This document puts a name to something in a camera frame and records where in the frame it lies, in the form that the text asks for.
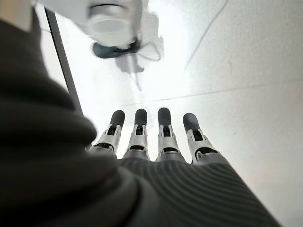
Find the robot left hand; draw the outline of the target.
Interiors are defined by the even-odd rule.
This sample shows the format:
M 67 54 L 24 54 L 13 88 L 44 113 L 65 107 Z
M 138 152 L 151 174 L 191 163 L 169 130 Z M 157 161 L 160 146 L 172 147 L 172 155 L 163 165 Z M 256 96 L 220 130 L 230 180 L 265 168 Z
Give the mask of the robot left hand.
M 0 224 L 3 227 L 277 227 L 225 163 L 117 160 L 49 78 L 32 30 L 0 24 Z

